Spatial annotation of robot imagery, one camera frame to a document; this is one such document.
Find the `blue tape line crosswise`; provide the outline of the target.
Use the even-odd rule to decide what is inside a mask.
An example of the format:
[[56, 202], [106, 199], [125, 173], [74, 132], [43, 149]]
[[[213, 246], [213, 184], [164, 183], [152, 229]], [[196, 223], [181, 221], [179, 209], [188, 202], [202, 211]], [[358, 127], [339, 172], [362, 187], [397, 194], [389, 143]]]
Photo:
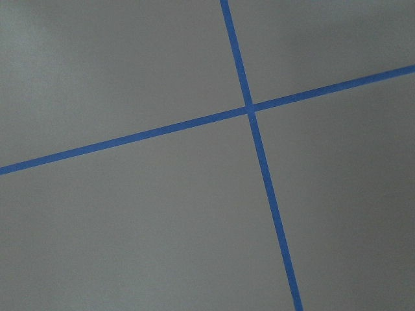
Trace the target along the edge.
[[[272, 100], [266, 100], [264, 102], [254, 104], [254, 109], [256, 111], [263, 111], [266, 109], [275, 108], [278, 106], [284, 106], [286, 104], [291, 104], [291, 103], [307, 100], [310, 98], [320, 97], [323, 95], [328, 95], [331, 93], [336, 93], [339, 91], [352, 89], [355, 87], [360, 87], [363, 85], [372, 84], [372, 83], [380, 82], [383, 80], [388, 80], [391, 78], [397, 78], [399, 76], [411, 75], [413, 73], [414, 73], [414, 66], [408, 65], [406, 67], [401, 67], [401, 68], [393, 69], [390, 71], [385, 71], [382, 73], [368, 75], [368, 76], [364, 76], [361, 78], [355, 78], [355, 79], [348, 80], [345, 82], [331, 84], [328, 86], [319, 87], [319, 88], [311, 89], [308, 91], [302, 91], [300, 93], [287, 95], [285, 97], [275, 98]], [[118, 137], [115, 139], [110, 139], [110, 140], [95, 143], [95, 144], [89, 144], [86, 146], [81, 146], [78, 148], [65, 150], [62, 152], [55, 153], [55, 154], [45, 155], [42, 157], [37, 157], [34, 159], [29, 159], [26, 161], [22, 161], [19, 163], [13, 163], [11, 165], [1, 167], [1, 175], [15, 173], [20, 170], [26, 170], [29, 168], [34, 168], [34, 167], [46, 165], [49, 163], [62, 161], [62, 160], [69, 159], [72, 157], [83, 156], [85, 154], [90, 154], [90, 153], [98, 152], [98, 151], [109, 149], [109, 148], [115, 148], [118, 146], [122, 146], [124, 144], [130, 144], [130, 143], [142, 141], [145, 139], [150, 139], [153, 137], [166, 135], [169, 133], [180, 132], [182, 130], [186, 130], [189, 128], [194, 128], [194, 127], [202, 126], [205, 124], [211, 124], [217, 121], [223, 121], [226, 119], [231, 119], [231, 118], [239, 117], [241, 115], [246, 115], [246, 114], [247, 114], [246, 108], [240, 107], [240, 108], [235, 108], [235, 109], [231, 109], [228, 111], [223, 111], [220, 113], [214, 113], [212, 115], [206, 115], [203, 117], [191, 119], [188, 121], [179, 122], [176, 124], [170, 124], [167, 126], [154, 128], [154, 129], [147, 130], [144, 132], [138, 132], [138, 133], [134, 133], [131, 135]]]

